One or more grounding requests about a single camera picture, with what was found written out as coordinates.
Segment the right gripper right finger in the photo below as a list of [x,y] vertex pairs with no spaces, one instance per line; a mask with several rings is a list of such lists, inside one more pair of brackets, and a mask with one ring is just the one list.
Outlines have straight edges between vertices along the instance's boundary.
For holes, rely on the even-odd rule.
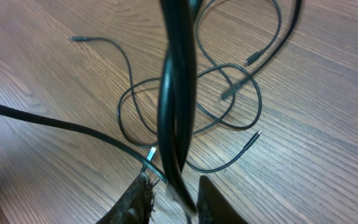
[[199,178],[196,206],[199,224],[248,224],[206,175]]

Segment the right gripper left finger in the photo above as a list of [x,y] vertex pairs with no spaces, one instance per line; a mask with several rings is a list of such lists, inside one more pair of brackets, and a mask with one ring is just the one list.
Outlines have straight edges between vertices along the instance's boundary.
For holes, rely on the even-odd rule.
[[153,183],[141,172],[97,224],[148,224],[154,198]]

